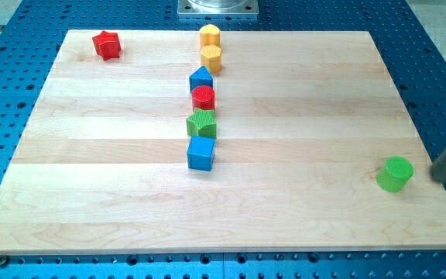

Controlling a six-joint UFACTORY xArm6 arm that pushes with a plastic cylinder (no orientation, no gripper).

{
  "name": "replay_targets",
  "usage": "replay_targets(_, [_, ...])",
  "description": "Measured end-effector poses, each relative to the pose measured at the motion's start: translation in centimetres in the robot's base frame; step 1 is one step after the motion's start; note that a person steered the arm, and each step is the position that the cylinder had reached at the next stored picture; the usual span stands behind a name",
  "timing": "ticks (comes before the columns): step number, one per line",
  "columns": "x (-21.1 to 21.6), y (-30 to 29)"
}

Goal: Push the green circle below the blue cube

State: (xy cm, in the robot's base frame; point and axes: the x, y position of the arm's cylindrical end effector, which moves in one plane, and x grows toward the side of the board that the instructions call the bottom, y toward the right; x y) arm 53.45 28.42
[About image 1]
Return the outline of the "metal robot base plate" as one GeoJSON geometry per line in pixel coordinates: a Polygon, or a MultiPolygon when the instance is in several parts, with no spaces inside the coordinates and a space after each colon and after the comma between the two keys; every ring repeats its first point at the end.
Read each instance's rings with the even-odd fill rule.
{"type": "Polygon", "coordinates": [[[177,13],[184,16],[257,15],[258,0],[178,0],[177,13]]]}

